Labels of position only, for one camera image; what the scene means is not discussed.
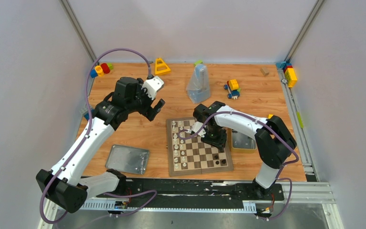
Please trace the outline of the silver metal tin box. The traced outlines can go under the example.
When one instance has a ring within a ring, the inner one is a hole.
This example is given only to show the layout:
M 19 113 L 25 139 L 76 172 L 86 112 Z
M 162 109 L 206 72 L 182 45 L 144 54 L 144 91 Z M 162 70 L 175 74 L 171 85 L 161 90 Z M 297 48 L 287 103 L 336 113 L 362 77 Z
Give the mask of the silver metal tin box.
M 257 152 L 256 141 L 238 131 L 228 131 L 228 143 L 232 153 L 252 154 Z

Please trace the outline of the wooden chess board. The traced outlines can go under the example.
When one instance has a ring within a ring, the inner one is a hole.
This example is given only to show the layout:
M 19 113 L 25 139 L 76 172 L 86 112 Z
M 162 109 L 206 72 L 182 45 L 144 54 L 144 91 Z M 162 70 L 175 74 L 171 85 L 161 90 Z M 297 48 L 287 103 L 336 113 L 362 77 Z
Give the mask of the wooden chess board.
M 180 130 L 190 129 L 195 122 L 193 117 L 166 120 L 169 175 L 232 171 L 234 165 L 229 148 L 220 152 L 218 148 L 203 143 L 200 136 L 183 140 L 189 134 Z

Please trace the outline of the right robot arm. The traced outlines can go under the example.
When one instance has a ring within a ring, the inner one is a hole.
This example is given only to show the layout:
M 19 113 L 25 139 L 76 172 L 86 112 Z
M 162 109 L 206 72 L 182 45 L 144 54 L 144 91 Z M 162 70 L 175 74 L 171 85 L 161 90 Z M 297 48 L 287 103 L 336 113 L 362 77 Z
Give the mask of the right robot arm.
M 193 116 L 196 123 L 192 126 L 193 135 L 201 137 L 203 143 L 225 149 L 226 129 L 235 130 L 256 142 L 261 168 L 254 179 L 253 192 L 259 199 L 272 193 L 272 185 L 277 180 L 290 155 L 296 155 L 296 140 L 283 120 L 273 115 L 261 118 L 239 112 L 228 105 L 215 101 L 210 106 L 199 104 Z

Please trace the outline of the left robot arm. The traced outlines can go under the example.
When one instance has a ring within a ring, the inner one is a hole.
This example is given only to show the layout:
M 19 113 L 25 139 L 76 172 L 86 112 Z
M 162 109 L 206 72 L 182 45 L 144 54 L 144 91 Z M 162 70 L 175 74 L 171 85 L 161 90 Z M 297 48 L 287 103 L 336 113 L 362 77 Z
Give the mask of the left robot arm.
M 127 120 L 129 114 L 138 112 L 153 121 L 165 104 L 160 100 L 152 103 L 164 87 L 164 81 L 154 76 L 143 80 L 120 78 L 114 92 L 95 106 L 92 119 L 65 154 L 50 170 L 40 170 L 36 180 L 44 198 L 54 202 L 69 213 L 78 211 L 86 200 L 110 192 L 122 197 L 127 191 L 125 177 L 114 169 L 101 175 L 83 178 L 87 165 L 102 144 Z

